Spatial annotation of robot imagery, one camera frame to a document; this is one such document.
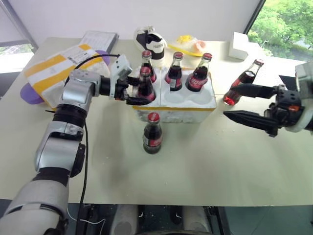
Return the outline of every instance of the styrofoam box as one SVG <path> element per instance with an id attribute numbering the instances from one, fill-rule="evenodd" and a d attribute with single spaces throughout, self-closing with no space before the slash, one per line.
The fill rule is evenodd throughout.
<path id="1" fill-rule="evenodd" d="M 182 88 L 179 91 L 170 91 L 170 85 L 165 81 L 165 76 L 169 68 L 155 68 L 156 81 L 153 88 L 156 98 L 150 104 L 143 106 L 133 106 L 137 116 L 142 121 L 148 120 L 148 114 L 157 112 L 160 114 L 162 122 L 173 123 L 199 123 L 206 119 L 216 108 L 216 100 L 212 87 L 210 75 L 208 81 L 200 92 L 192 92 L 186 88 L 188 75 L 193 71 L 182 72 Z"/>

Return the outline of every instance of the black cable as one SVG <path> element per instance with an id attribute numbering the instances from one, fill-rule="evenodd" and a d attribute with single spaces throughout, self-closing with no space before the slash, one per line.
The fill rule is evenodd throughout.
<path id="1" fill-rule="evenodd" d="M 95 58 L 98 58 L 98 57 L 105 57 L 105 56 L 109 56 L 109 57 L 119 57 L 120 54 L 100 54 L 100 55 L 94 55 L 86 60 L 84 60 L 83 62 L 81 62 L 80 64 L 78 64 L 74 69 L 79 69 L 84 63 L 88 62 L 89 60 L 93 60 Z"/>
<path id="2" fill-rule="evenodd" d="M 45 110 L 45 111 L 48 113 L 55 113 L 55 111 L 52 111 L 52 110 Z"/>
<path id="3" fill-rule="evenodd" d="M 89 151 L 89 145 L 88 145 L 88 130 L 87 130 L 87 125 L 85 122 L 85 131 L 86 131 L 86 156 L 85 156 L 85 175 L 84 175 L 84 185 L 83 185 L 83 191 L 82 195 L 80 197 L 80 202 L 79 202 L 79 209 L 77 213 L 77 222 L 76 222 L 76 231 L 75 234 L 78 235 L 78 224 L 82 223 L 82 221 L 79 221 L 81 210 L 83 207 L 83 201 L 85 197 L 85 192 L 86 192 L 86 186 L 87 186 L 87 174 L 88 174 L 88 151 Z"/>

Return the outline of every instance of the yellow striped package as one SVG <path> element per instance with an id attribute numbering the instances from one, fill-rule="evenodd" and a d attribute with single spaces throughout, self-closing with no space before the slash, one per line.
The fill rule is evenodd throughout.
<path id="1" fill-rule="evenodd" d="M 59 52 L 39 62 L 24 72 L 29 84 L 52 108 L 56 108 L 63 86 L 70 72 L 84 60 L 98 55 L 89 45 L 82 44 Z M 80 69 L 110 77 L 110 71 L 101 57 L 83 64 Z"/>

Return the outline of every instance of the coca-cola bottle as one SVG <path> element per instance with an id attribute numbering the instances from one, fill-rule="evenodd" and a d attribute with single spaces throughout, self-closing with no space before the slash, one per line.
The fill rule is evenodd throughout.
<path id="1" fill-rule="evenodd" d="M 187 79 L 186 87 L 192 92 L 199 92 L 207 82 L 207 73 L 211 59 L 212 55 L 210 53 L 203 54 L 198 67 Z"/>
<path id="2" fill-rule="evenodd" d="M 142 57 L 141 66 L 148 67 L 150 69 L 150 79 L 152 82 L 155 82 L 155 80 L 157 79 L 157 75 L 151 65 L 151 57 L 152 57 L 151 51 L 149 50 L 143 51 L 141 54 L 141 57 Z"/>
<path id="3" fill-rule="evenodd" d="M 264 61 L 261 59 L 256 59 L 249 69 L 244 71 L 231 85 L 232 87 L 236 87 L 243 83 L 253 83 L 259 69 L 263 66 Z M 227 105 L 235 105 L 240 100 L 241 95 L 236 92 L 229 90 L 223 97 L 223 101 Z"/>
<path id="4" fill-rule="evenodd" d="M 141 67 L 137 97 L 153 101 L 156 98 L 156 93 L 152 86 L 150 74 L 151 70 L 148 67 Z"/>
<path id="5" fill-rule="evenodd" d="M 160 127 L 160 116 L 158 113 L 149 113 L 142 140 L 143 148 L 147 153 L 155 154 L 161 149 L 162 129 Z"/>
<path id="6" fill-rule="evenodd" d="M 183 54 L 179 51 L 173 55 L 173 62 L 165 76 L 165 81 L 170 84 L 171 91 L 178 91 L 182 88 L 181 84 L 181 61 Z"/>

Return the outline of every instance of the red bottle cap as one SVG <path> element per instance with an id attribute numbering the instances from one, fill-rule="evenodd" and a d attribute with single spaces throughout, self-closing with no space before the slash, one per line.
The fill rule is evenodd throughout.
<path id="1" fill-rule="evenodd" d="M 262 65 L 264 64 L 264 61 L 261 60 L 261 59 L 256 59 L 256 60 L 254 61 L 254 63 L 255 63 L 256 65 L 262 66 Z"/>
<path id="2" fill-rule="evenodd" d="M 141 55 L 142 55 L 142 57 L 152 56 L 151 51 L 149 51 L 149 50 L 144 50 Z"/>
<path id="3" fill-rule="evenodd" d="M 183 56 L 182 52 L 176 51 L 176 52 L 174 53 L 174 56 L 173 56 L 173 57 L 176 58 L 176 59 L 181 59 L 182 56 Z"/>
<path id="4" fill-rule="evenodd" d="M 141 75 L 150 75 L 151 70 L 148 67 L 141 67 L 140 74 Z"/>
<path id="5" fill-rule="evenodd" d="M 210 53 L 205 53 L 205 54 L 203 54 L 202 58 L 203 58 L 203 59 L 210 60 L 210 59 L 212 59 L 212 54 L 210 54 Z"/>
<path id="6" fill-rule="evenodd" d="M 149 113 L 148 114 L 149 123 L 158 123 L 160 121 L 160 115 L 158 113 Z"/>

